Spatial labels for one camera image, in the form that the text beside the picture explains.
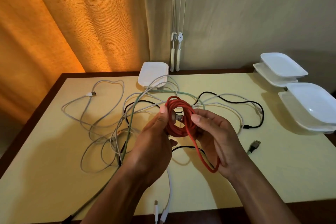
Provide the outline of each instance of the hand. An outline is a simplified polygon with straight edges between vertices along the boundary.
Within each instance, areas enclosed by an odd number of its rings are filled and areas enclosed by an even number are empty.
[[[123,164],[147,187],[159,179],[166,170],[172,156],[171,147],[177,145],[177,142],[169,140],[164,132],[168,119],[167,107],[162,105],[160,112],[148,122],[137,137],[133,150]]]
[[[229,179],[252,163],[227,119],[207,110],[195,109],[195,113],[191,115],[191,120],[200,128],[197,140],[213,166],[216,166],[219,157],[221,164],[218,171],[221,175]]]

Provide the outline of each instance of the yellow curtain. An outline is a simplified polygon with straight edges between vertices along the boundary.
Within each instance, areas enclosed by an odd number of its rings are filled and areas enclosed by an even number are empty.
[[[0,0],[0,108],[27,121],[67,72],[169,60],[171,0]]]

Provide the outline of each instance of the person's left hand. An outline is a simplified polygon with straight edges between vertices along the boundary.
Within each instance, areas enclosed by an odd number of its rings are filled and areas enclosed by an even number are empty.
[[[166,170],[172,156],[171,147],[177,145],[176,141],[168,139],[164,131],[168,119],[167,107],[162,105],[160,112],[143,128],[123,163],[123,166],[130,168],[147,187]]]

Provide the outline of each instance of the forearm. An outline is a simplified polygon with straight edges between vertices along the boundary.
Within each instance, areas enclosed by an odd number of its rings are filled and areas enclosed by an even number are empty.
[[[300,223],[254,163],[229,181],[252,223]]]
[[[145,189],[131,170],[120,167],[81,223],[129,223]]]

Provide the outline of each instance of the tabletop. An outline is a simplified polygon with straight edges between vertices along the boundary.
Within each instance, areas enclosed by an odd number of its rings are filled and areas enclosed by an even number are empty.
[[[278,97],[278,92],[283,89],[269,85],[257,73],[246,72],[250,70],[181,71],[172,77],[180,91],[196,96],[203,91],[233,93],[259,102],[264,108],[264,124],[256,129],[244,129],[239,135],[242,146],[248,149],[253,140],[262,142],[250,158],[303,223],[334,223],[334,137],[330,135],[328,140],[322,134],[309,134],[302,130]],[[58,223],[98,191],[116,167],[97,174],[80,170],[81,155],[90,141],[81,125],[61,112],[61,106],[90,92],[92,85],[100,79],[122,79],[125,99],[133,92],[143,90],[137,85],[137,75],[138,72],[61,75],[0,159],[1,223]],[[90,123],[106,113],[121,92],[119,85],[100,84],[85,120]],[[167,99],[170,94],[155,95]],[[187,96],[182,96],[182,99],[194,102]],[[239,98],[231,96],[230,100],[239,101]],[[85,104],[85,100],[73,103],[67,112],[78,117]],[[231,106],[242,114],[245,124],[260,122],[251,105]],[[121,105],[118,106],[102,125],[118,120],[121,109]],[[226,117],[238,131],[240,121],[234,112],[219,105],[207,106],[207,109]],[[133,126],[141,129],[157,109],[153,107],[149,111],[137,114]],[[191,145],[188,137],[177,138],[177,141],[179,145]],[[83,167],[87,171],[103,167],[99,153],[100,148],[94,148],[83,159]],[[104,154],[107,159],[111,157],[110,152]],[[241,202],[229,182],[219,174],[209,173],[195,151],[175,151],[169,170],[173,180],[173,199],[168,223],[221,223],[230,220],[248,223]],[[152,223],[154,200],[159,202],[162,210],[168,195],[169,183],[164,174],[141,198],[133,221]],[[87,209],[77,219],[82,219],[86,212]]]

